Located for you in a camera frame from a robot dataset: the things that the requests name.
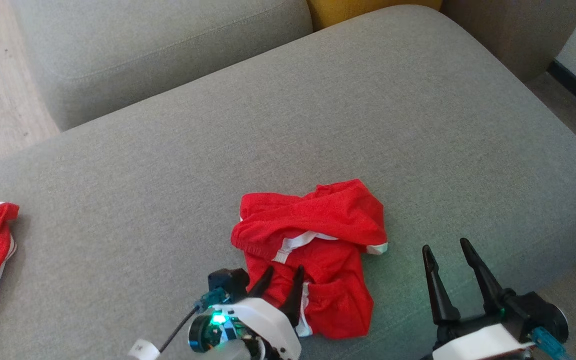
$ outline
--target yellow cushion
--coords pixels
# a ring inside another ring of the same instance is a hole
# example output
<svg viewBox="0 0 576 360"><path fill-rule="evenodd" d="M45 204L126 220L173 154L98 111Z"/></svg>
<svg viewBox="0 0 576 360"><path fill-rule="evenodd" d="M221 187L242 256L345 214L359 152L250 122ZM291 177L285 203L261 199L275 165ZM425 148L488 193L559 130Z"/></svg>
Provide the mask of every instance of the yellow cushion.
<svg viewBox="0 0 576 360"><path fill-rule="evenodd" d="M439 10L442 0L308 0L314 30L385 7L416 4Z"/></svg>

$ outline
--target white cable tag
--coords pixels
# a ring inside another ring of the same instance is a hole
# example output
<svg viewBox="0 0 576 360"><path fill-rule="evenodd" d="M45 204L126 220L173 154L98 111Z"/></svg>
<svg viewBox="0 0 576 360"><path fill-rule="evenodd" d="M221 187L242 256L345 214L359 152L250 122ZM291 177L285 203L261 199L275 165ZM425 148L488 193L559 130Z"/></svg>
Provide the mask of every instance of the white cable tag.
<svg viewBox="0 0 576 360"><path fill-rule="evenodd" d="M128 356L134 356L139 360L155 360L160 357L160 355L157 346L144 339L138 339L128 353Z"/></svg>

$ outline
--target grey fabric upholstery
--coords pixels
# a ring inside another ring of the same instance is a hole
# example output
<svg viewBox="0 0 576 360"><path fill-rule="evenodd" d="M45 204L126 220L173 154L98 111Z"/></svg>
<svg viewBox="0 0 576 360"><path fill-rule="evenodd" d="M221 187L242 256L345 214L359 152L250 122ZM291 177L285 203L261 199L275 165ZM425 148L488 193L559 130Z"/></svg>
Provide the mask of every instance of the grey fabric upholstery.
<svg viewBox="0 0 576 360"><path fill-rule="evenodd" d="M68 130L313 32L306 0L12 0Z"/></svg>
<svg viewBox="0 0 576 360"><path fill-rule="evenodd" d="M454 22L389 7L0 161L0 199L21 207L0 359L162 344L208 273L245 264L229 242L240 196L352 178L384 204L390 241L363 257L370 335L306 338L304 360L427 353L423 244L464 316L482 299L460 237L519 292L576 261L576 137ZM195 356L183 330L161 358Z"/></svg>

